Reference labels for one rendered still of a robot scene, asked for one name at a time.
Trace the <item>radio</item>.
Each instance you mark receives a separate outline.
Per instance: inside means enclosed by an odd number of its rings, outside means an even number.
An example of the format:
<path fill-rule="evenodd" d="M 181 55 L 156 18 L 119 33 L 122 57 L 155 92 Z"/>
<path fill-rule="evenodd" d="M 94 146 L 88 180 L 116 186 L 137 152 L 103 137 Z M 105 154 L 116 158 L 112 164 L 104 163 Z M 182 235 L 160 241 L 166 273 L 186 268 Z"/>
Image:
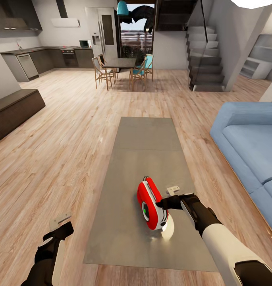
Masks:
<path fill-rule="evenodd" d="M 163 228 L 167 222 L 169 213 L 168 209 L 163 210 L 163 208 L 159 208 L 155 204 L 162 200 L 162 196 L 152 178 L 146 177 L 146 180 L 143 180 L 139 184 L 137 198 L 147 226 L 152 230 Z"/>

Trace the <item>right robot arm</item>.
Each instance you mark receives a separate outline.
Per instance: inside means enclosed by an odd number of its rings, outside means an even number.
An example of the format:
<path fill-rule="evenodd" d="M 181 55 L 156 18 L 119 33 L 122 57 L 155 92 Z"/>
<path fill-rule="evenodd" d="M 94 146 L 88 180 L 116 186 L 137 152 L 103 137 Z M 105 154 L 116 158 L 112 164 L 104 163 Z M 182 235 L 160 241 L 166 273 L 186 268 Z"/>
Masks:
<path fill-rule="evenodd" d="M 226 286 L 272 286 L 272 269 L 240 242 L 206 208 L 194 193 L 174 193 L 178 186 L 166 190 L 167 198 L 155 203 L 163 210 L 182 209 L 193 227 L 199 231 Z"/>

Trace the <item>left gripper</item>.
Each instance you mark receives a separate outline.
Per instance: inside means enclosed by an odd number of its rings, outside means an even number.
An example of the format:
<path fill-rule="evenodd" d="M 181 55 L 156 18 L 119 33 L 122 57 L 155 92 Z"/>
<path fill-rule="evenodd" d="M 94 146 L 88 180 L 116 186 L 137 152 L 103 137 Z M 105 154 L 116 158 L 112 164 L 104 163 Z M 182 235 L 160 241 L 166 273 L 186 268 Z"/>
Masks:
<path fill-rule="evenodd" d="M 50 236 L 52 236 L 53 234 L 56 234 L 56 233 L 62 234 L 64 239 L 65 239 L 67 236 L 70 236 L 71 234 L 73 234 L 73 232 L 74 232 L 73 226 L 71 224 L 71 221 L 69 221 L 68 223 L 60 226 L 60 228 L 58 228 L 57 230 L 55 230 L 53 232 L 49 232 L 46 235 L 44 235 L 43 240 L 49 238 Z"/>

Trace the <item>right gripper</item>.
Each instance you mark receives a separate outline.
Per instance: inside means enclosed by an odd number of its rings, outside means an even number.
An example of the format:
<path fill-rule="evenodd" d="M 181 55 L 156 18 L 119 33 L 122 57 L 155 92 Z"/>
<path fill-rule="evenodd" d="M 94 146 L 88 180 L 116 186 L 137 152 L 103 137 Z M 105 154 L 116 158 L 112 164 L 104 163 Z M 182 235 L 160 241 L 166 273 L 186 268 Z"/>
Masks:
<path fill-rule="evenodd" d="M 175 197 L 178 195 L 172 196 L 172 197 L 167 197 L 162 199 L 160 202 L 155 203 L 159 208 L 163 208 L 163 210 L 167 209 L 178 209 L 175 206 Z"/>

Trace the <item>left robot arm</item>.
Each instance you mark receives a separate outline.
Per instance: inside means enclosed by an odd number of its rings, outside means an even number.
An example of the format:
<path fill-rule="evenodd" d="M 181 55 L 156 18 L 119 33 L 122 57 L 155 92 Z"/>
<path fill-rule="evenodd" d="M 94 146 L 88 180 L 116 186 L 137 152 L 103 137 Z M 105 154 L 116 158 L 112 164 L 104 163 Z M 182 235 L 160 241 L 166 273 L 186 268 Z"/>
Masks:
<path fill-rule="evenodd" d="M 73 215 L 68 211 L 49 221 L 50 232 L 44 235 L 43 242 L 35 254 L 35 264 L 26 281 L 21 286 L 58 286 L 66 244 L 64 239 L 73 234 L 71 221 L 59 224 Z"/>

